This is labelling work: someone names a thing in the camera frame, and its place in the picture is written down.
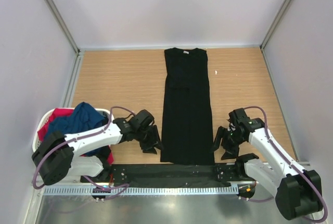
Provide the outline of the black t shirt blue logo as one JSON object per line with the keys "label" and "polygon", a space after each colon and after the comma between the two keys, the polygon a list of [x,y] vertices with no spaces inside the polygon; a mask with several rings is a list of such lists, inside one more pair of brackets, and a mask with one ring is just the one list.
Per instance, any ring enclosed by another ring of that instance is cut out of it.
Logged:
{"label": "black t shirt blue logo", "polygon": [[214,165],[208,56],[203,49],[164,51],[166,80],[161,162]]}

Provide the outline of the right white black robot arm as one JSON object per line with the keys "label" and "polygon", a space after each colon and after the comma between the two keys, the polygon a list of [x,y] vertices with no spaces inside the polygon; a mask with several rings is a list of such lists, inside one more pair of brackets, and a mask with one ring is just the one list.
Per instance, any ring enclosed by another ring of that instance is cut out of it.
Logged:
{"label": "right white black robot arm", "polygon": [[268,129],[267,118],[251,119],[245,108],[239,108],[229,113],[228,122],[227,128],[218,128],[211,152],[222,147],[222,160],[236,159],[236,177],[250,177],[261,184],[285,219],[308,219],[309,215],[323,213],[320,219],[310,221],[325,222],[328,208],[320,175],[306,170],[282,148]]}

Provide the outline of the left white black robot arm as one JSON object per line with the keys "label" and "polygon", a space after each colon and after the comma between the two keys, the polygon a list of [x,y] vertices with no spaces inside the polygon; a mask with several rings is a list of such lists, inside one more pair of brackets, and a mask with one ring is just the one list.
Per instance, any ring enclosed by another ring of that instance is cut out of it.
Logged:
{"label": "left white black robot arm", "polygon": [[155,119],[149,111],[131,112],[127,118],[115,118],[109,114],[106,125],[80,133],[55,131],[32,154],[36,166],[32,185],[41,189],[67,176],[94,177],[105,182],[110,177],[110,169],[99,158],[87,157],[86,153],[132,140],[139,142],[144,153],[154,154],[156,150],[163,150]]}

